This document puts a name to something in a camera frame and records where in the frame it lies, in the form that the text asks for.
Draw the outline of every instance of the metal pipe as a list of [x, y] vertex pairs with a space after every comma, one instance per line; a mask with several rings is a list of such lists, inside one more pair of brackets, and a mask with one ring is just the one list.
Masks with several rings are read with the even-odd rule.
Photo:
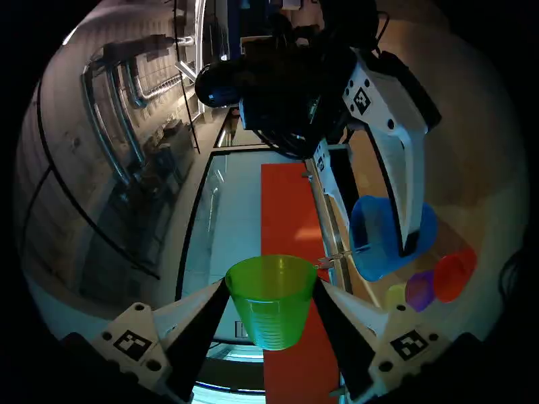
[[195, 39], [192, 36], [181, 36], [176, 43], [179, 46], [193, 46], [195, 44]]
[[127, 88], [129, 89], [129, 99], [135, 108], [145, 108], [148, 102], [160, 95], [163, 95], [171, 88], [181, 83], [181, 74], [176, 74], [170, 79], [163, 81], [151, 90], [145, 92], [140, 84], [140, 78], [137, 71], [137, 61], [131, 59], [126, 63], [122, 63], [124, 68]]
[[116, 151], [114, 150], [113, 143], [110, 140], [110, 136], [106, 131], [103, 118], [101, 117], [99, 107], [94, 97], [94, 87], [92, 85], [93, 73], [88, 65], [84, 67], [81, 79], [83, 100], [88, 108], [90, 124], [92, 125], [94, 133], [96, 134], [97, 139], [103, 148], [103, 152], [105, 153], [108, 164], [118, 176], [119, 180], [123, 182], [126, 187], [128, 187], [132, 181], [131, 175], [120, 163], [120, 160], [116, 155]]
[[131, 124], [131, 119], [129, 119], [129, 117], [127, 116], [127, 113], [125, 112], [125, 106], [121, 101], [120, 77], [118, 75], [117, 66], [111, 66], [106, 70], [106, 79], [108, 82], [108, 88], [110, 90], [110, 96], [113, 99], [114, 110], [116, 111], [116, 116], [118, 117], [120, 125], [122, 126], [125, 138], [129, 142], [129, 146], [131, 147], [133, 155], [139, 162], [139, 165], [142, 167], [144, 166], [145, 162], [144, 153], [142, 152], [139, 141], [137, 139], [137, 135], [135, 134], [135, 130], [133, 129], [133, 125]]

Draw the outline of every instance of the plastic cup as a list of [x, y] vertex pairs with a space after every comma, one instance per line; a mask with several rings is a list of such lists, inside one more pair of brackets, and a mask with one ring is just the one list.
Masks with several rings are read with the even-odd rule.
[[415, 273], [406, 282], [406, 303], [417, 312], [422, 312], [435, 298], [433, 288], [434, 271]]
[[357, 271], [369, 282], [380, 280], [425, 253], [434, 244], [437, 229], [436, 214], [424, 203], [416, 249], [401, 257], [400, 234], [390, 200], [369, 195], [361, 197], [350, 218], [350, 250]]
[[385, 309], [393, 310], [399, 304], [406, 303], [405, 290], [406, 286], [404, 283], [399, 283], [397, 285], [392, 285], [387, 292], [385, 293]]
[[438, 261], [433, 280], [438, 300], [444, 303], [455, 300], [472, 277], [476, 265], [476, 253], [471, 248], [446, 255]]
[[263, 255], [234, 265], [225, 282], [249, 339], [278, 351], [301, 338], [316, 278], [315, 266], [304, 259]]

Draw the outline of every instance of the green plastic cup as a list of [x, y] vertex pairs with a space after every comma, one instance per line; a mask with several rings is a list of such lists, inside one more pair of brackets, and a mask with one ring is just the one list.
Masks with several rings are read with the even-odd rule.
[[234, 265], [225, 282], [251, 341], [278, 351], [301, 338], [316, 278], [304, 259], [263, 255]]

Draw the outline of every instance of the purple plastic cup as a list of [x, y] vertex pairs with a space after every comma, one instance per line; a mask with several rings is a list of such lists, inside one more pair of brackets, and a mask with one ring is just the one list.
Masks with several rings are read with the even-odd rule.
[[435, 299], [434, 271], [415, 273], [406, 282], [404, 296], [406, 303], [417, 312], [422, 312]]

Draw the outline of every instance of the orange mat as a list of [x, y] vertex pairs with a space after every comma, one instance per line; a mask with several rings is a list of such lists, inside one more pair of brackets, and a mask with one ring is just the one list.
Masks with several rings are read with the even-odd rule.
[[[324, 257], [322, 234], [311, 186], [302, 163], [262, 165], [261, 251], [287, 254], [313, 264]], [[329, 281], [327, 271], [319, 276]], [[339, 387], [337, 360], [314, 302], [301, 340], [283, 351], [264, 351], [268, 404], [328, 403]]]

